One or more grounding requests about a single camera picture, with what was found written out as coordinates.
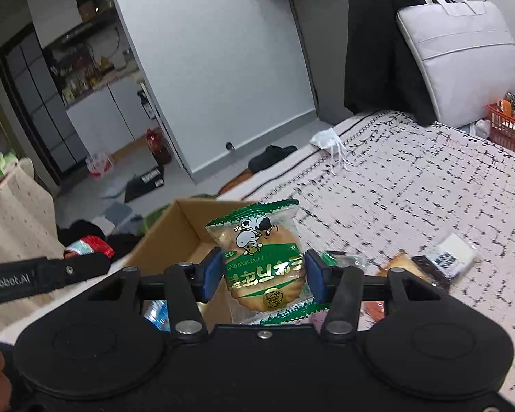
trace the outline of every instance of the white patterned bedspread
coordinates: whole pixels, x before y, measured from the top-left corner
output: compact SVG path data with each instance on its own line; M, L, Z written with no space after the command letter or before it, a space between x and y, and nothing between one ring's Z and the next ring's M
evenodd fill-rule
M420 255L457 231L483 260L451 294L500 323L515 345L515 154L398 112L335 130L352 152L349 170L333 176L330 156L308 146L222 198L298 199L305 249L363 253L371 274L399 249ZM501 393L515 403L515 360Z

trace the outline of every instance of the red snack package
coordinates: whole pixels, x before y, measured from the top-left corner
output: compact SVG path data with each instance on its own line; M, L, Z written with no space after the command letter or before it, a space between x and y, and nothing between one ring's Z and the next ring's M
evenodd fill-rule
M108 258L115 255L113 248L96 236L85 236L65 248L64 258L92 253L103 253Z

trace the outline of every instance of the cabinet door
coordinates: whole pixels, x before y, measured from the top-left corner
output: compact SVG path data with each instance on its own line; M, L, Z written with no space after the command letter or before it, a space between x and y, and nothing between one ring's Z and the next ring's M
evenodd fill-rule
M67 114L91 155L114 153L133 141L107 87L70 107Z
M137 92L141 91L141 86L136 84L131 77L112 83L109 88L135 139L143 136L149 128L158 127L157 121L149 119L141 105L141 99L137 95Z

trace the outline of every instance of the face mask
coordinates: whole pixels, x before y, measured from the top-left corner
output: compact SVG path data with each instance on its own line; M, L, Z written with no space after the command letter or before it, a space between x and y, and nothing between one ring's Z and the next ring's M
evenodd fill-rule
M336 154L338 155L338 166L341 168L343 165L346 170L349 170L347 168L347 165L349 164L349 152L333 128L319 131L319 133L315 134L311 138L310 142L313 146L319 147L320 149L326 150L330 153L330 171L334 176L336 175L334 172L334 156Z

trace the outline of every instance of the red bottle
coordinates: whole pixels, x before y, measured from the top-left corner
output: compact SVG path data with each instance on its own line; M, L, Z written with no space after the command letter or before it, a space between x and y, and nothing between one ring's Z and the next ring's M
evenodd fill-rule
M159 166L165 166L172 162L172 155L166 148L159 131L147 130L147 146Z

